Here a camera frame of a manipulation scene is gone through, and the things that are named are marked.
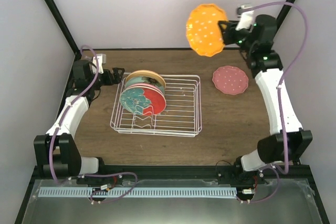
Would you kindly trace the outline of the orange polka dot plate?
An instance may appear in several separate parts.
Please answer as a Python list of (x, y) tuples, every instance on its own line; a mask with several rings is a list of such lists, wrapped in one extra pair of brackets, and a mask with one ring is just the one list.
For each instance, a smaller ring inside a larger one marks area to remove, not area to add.
[(200, 56), (212, 57), (223, 51), (219, 21), (228, 21), (226, 12), (215, 4), (201, 4), (191, 11), (186, 23), (186, 38)]

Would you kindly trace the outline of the plain pink plate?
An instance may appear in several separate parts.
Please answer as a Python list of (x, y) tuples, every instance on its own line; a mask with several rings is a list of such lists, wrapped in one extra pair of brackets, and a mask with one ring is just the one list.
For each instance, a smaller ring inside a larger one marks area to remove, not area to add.
[(158, 88), (158, 87), (156, 87), (152, 84), (148, 84), (148, 83), (136, 83), (136, 84), (130, 85), (126, 89), (131, 89), (131, 88), (150, 88), (150, 89), (158, 91), (162, 95), (165, 95), (164, 88)]

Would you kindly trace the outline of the tan beige plate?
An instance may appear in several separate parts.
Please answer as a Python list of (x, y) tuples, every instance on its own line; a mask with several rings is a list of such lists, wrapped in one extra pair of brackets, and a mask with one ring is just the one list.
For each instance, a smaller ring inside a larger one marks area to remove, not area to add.
[(137, 70), (137, 71), (134, 71), (134, 72), (130, 73), (126, 77), (126, 82), (129, 81), (131, 78), (138, 77), (138, 76), (144, 76), (144, 77), (149, 77), (151, 79), (155, 79), (164, 88), (166, 88), (166, 82), (163, 79), (163, 77), (161, 75), (159, 75), (158, 73), (156, 73), (154, 71), (150, 71), (150, 70)]

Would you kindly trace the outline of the mint green flower plate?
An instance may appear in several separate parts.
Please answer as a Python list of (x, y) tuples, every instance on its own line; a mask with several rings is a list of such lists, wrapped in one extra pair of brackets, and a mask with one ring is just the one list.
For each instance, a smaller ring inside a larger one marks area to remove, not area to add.
[(139, 83), (146, 83), (146, 84), (151, 84), (161, 90), (165, 89), (165, 83), (162, 84), (159, 80), (156, 80), (154, 78), (146, 77), (146, 76), (138, 76), (138, 77), (132, 77), (125, 83), (125, 88), (130, 87), (131, 85), (134, 84), (139, 84)]

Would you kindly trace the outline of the red and teal plate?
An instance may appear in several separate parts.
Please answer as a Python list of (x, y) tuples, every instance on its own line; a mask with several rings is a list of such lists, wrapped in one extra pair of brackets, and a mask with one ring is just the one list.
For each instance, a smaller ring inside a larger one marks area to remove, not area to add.
[(128, 112), (137, 115), (156, 115), (166, 108), (166, 100), (160, 91), (147, 87), (134, 87), (124, 90), (119, 99)]

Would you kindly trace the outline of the pink polka dot plate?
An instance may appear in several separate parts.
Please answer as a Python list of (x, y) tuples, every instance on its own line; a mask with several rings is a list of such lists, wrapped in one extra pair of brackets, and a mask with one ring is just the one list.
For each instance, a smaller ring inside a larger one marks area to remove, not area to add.
[(223, 66), (214, 71), (212, 82), (222, 93), (238, 95), (248, 88), (249, 79), (238, 67)]

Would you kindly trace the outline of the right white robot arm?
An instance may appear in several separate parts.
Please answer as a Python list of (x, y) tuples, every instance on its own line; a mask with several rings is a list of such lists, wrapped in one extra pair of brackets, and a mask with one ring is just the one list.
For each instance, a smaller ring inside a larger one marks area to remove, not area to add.
[(225, 44), (236, 44), (246, 53), (245, 62), (258, 85), (266, 106), (270, 135), (258, 141), (253, 152), (236, 159), (233, 177), (244, 184), (252, 172), (275, 163), (284, 163), (283, 173), (290, 161), (298, 160), (313, 136), (304, 130), (292, 107), (284, 80), (283, 65), (272, 49), (277, 32), (277, 21), (270, 15), (258, 15), (246, 28), (238, 22), (218, 21)]

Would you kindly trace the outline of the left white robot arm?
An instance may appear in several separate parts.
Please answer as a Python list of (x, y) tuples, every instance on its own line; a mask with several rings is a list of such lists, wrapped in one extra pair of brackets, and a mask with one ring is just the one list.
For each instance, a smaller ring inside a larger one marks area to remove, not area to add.
[(82, 157), (75, 144), (79, 123), (103, 86), (119, 84), (123, 68), (104, 69), (102, 63), (78, 60), (72, 66), (71, 87), (65, 104), (53, 126), (34, 139), (37, 170), (42, 178), (58, 179), (89, 174), (95, 184), (102, 184), (107, 170), (99, 157)]

